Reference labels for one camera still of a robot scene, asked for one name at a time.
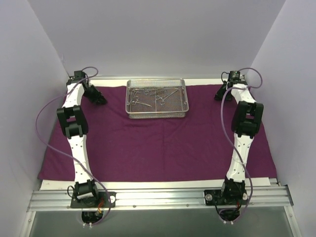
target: white enclosure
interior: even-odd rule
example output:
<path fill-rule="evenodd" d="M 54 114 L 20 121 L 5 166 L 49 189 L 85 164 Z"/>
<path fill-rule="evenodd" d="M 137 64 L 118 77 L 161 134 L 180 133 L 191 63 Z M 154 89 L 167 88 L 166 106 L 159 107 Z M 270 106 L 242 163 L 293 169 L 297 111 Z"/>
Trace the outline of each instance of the white enclosure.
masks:
<path fill-rule="evenodd" d="M 67 73 L 30 5 L 0 1 L 1 236 L 18 236 L 45 152 L 35 134 L 39 109 L 65 92 Z M 55 105 L 39 124 L 48 140 Z"/>
<path fill-rule="evenodd" d="M 264 83 L 251 92 L 265 106 L 278 179 L 289 185 L 303 236 L 315 235 L 315 11 L 314 0 L 0 1 L 1 236 L 19 235 L 38 183 L 37 113 L 86 66 L 101 76 L 184 78 L 258 69 Z M 46 140 L 60 103 L 41 116 Z"/>

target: white robotic arm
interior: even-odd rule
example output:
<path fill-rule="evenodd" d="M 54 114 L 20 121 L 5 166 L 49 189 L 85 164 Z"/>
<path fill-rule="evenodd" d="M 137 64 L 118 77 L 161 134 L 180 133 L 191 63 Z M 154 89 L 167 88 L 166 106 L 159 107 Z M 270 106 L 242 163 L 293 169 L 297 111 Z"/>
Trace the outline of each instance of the white robotic arm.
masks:
<path fill-rule="evenodd" d="M 76 83 L 71 83 L 67 86 L 67 93 L 71 92 Z M 65 103 L 62 108 L 72 108 L 74 106 L 79 106 L 81 103 L 81 98 L 84 94 L 84 88 L 82 84 L 79 84 L 71 94 L 66 97 Z M 86 135 L 77 135 L 72 137 L 67 137 L 69 145 L 71 147 L 72 156 L 77 158 L 80 163 L 90 171 L 87 150 L 85 146 Z M 84 171 L 84 169 L 74 160 L 75 166 L 75 182 L 79 184 L 86 183 L 90 179 L 89 175 Z"/>
<path fill-rule="evenodd" d="M 82 96 L 85 96 L 92 103 L 101 105 L 107 103 L 102 94 L 88 80 L 84 80 L 85 78 L 86 74 L 83 71 L 75 72 L 75 76 L 67 82 L 68 95 L 65 103 L 57 110 L 58 120 L 63 134 L 67 137 L 71 147 L 72 156 L 81 163 L 80 165 L 74 160 L 74 198 L 77 201 L 84 198 L 98 199 L 98 190 L 95 182 L 90 180 L 89 175 L 85 171 L 86 169 L 91 173 L 86 151 L 88 123 L 80 106 L 81 99 Z"/>
<path fill-rule="evenodd" d="M 235 149 L 233 149 L 232 161 L 226 174 L 222 187 L 221 198 L 225 203 L 236 203 L 247 199 L 245 190 L 245 170 L 248 153 L 254 139 L 259 132 L 263 113 L 263 104 L 257 103 L 249 92 L 245 80 L 240 79 L 239 71 L 230 71 L 228 80 L 215 95 L 215 100 L 222 100 L 226 90 L 230 89 L 225 100 L 234 99 L 237 102 L 231 130 L 234 132 Z"/>
<path fill-rule="evenodd" d="M 257 103 L 253 99 L 252 95 L 250 94 L 250 92 L 245 84 L 238 83 L 238 84 L 235 84 L 234 87 L 244 89 L 244 90 L 232 89 L 231 94 L 235 98 L 237 104 L 240 101 L 247 102 L 248 104 Z M 251 138 L 248 135 L 239 136 L 237 133 L 234 133 L 234 139 L 235 139 L 234 146 L 236 147 L 239 154 L 241 155 L 243 164 L 246 166 L 247 159 L 248 159 L 248 153 L 249 153 L 251 143 L 253 141 L 253 137 Z M 239 182 L 239 183 L 241 183 L 242 181 L 245 180 L 245 170 L 244 170 L 244 168 L 241 164 L 241 161 L 239 159 L 239 156 L 235 150 L 233 150 L 233 157 L 232 157 L 231 166 L 230 166 L 226 176 L 229 180 L 233 179 L 235 182 Z"/>

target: metal wire tray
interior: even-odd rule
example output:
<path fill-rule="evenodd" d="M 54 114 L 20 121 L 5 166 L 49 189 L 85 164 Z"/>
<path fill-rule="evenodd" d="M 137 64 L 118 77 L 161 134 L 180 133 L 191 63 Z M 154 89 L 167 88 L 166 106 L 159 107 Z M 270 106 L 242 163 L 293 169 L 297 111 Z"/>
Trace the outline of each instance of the metal wire tray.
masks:
<path fill-rule="evenodd" d="M 189 110 L 183 79 L 136 79 L 126 87 L 126 112 L 131 119 L 182 118 Z"/>

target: purple cloth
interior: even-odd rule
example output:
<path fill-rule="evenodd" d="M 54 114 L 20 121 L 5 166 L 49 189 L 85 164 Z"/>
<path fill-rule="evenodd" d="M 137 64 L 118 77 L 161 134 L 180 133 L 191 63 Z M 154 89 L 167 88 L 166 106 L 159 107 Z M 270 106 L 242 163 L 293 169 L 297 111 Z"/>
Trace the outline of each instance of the purple cloth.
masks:
<path fill-rule="evenodd" d="M 129 119 L 125 112 L 126 87 L 99 87 L 108 104 L 96 106 L 82 98 L 89 124 L 87 153 L 92 173 L 100 181 L 154 182 L 223 179 L 233 149 L 220 121 L 220 102 L 214 101 L 218 85 L 187 86 L 190 110 L 185 118 Z M 230 130 L 236 103 L 224 106 Z M 50 145 L 71 154 L 59 123 Z M 247 168 L 251 177 L 276 178 L 264 127 L 250 148 Z M 40 179 L 73 181 L 74 163 L 47 149 Z"/>

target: bolt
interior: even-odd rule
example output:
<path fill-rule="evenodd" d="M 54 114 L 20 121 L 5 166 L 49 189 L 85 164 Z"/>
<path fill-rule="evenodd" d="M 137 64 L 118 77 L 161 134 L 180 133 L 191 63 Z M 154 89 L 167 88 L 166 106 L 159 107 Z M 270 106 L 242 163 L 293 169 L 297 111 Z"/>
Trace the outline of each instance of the bolt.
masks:
<path fill-rule="evenodd" d="M 248 195 L 246 194 L 246 193 L 244 193 L 243 195 L 242 195 L 242 200 L 247 200 L 248 199 Z"/>
<path fill-rule="evenodd" d="M 111 203 L 114 203 L 116 200 L 115 196 L 110 196 L 110 200 L 111 200 Z"/>
<path fill-rule="evenodd" d="M 212 195 L 211 195 L 211 194 L 205 195 L 205 200 L 207 200 L 207 201 L 212 201 L 212 200 L 213 200 Z"/>

